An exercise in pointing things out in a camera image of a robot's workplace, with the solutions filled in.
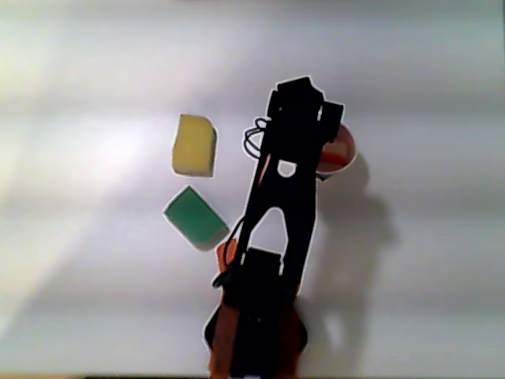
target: white table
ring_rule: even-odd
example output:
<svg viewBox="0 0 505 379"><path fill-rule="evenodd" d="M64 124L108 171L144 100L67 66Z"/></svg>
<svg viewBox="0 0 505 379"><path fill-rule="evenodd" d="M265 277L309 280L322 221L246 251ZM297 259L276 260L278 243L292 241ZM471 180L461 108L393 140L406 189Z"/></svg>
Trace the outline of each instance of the white table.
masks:
<svg viewBox="0 0 505 379"><path fill-rule="evenodd" d="M503 377L501 2L34 3L0 5L0 371L206 374L215 255L163 207L192 184L234 224L242 132L309 73L361 155L320 187L300 374ZM214 180L172 174L179 112Z"/></svg>

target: wire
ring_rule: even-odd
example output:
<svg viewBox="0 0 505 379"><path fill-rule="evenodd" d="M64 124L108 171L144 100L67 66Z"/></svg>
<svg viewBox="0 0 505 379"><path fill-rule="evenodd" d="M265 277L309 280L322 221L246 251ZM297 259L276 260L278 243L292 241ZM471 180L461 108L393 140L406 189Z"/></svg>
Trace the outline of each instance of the wire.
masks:
<svg viewBox="0 0 505 379"><path fill-rule="evenodd" d="M264 122L265 124L268 123L268 120L263 117L258 117L254 120L254 127L247 129L244 132L244 149L245 152L247 152L252 158L254 159L259 159L260 156L256 155L254 152L251 151L250 147L256 150L257 152L260 151L260 147L256 145L254 142L251 141L251 137L255 136L259 133L264 133L266 127L261 126L260 122ZM234 236L237 234L238 228L241 226L241 224L244 222L244 216L239 219L237 224L235 225L233 231L230 234L230 237L228 237L228 240L226 241L224 245L224 252L223 252L223 262L224 262L224 267L228 267L228 248L230 247L231 240L234 239Z"/></svg>
<svg viewBox="0 0 505 379"><path fill-rule="evenodd" d="M235 225L233 231L230 234L230 237L228 237L228 240L224 244L224 252L223 252L223 261L224 261L224 267L228 267L228 248L230 247L231 240L234 239L234 236L237 234L238 228L241 226L241 224L244 222L244 216L242 216L239 221L237 222L237 225Z"/></svg>
<svg viewBox="0 0 505 379"><path fill-rule="evenodd" d="M268 124L268 120L263 117L258 117L254 120L254 127L251 129L247 129L244 132L244 150L247 152L249 156L251 156L254 159L259 159L260 155L256 154L251 150L253 148L257 152L260 152L260 147L255 144L254 142L251 141L251 137L259 134L259 133L264 133L266 126L261 126L260 122L264 122L265 124Z"/></svg>

